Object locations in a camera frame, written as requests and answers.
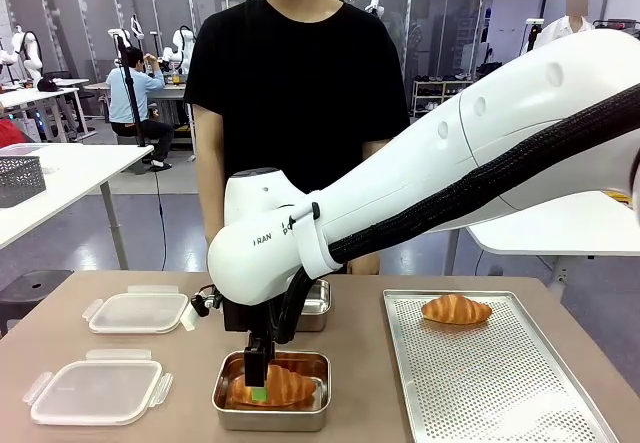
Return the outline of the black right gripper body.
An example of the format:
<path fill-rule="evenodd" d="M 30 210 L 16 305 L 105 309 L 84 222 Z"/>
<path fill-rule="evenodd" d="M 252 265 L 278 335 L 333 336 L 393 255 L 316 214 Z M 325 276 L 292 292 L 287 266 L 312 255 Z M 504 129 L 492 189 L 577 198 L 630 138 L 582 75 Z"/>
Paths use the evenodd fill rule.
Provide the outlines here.
<path fill-rule="evenodd" d="M 274 348 L 273 305 L 263 302 L 257 305 L 242 305 L 223 299 L 224 329 L 228 332 L 249 334 L 249 346 Z"/>

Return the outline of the person's left hand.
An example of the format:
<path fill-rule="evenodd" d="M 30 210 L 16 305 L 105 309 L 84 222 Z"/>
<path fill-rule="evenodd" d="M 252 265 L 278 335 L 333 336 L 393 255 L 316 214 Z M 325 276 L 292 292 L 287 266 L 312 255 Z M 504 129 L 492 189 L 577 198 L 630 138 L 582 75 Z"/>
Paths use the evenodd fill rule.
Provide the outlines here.
<path fill-rule="evenodd" d="M 351 275 L 378 275 L 379 272 L 380 255 L 378 252 L 363 255 L 347 263 L 347 273 Z"/>

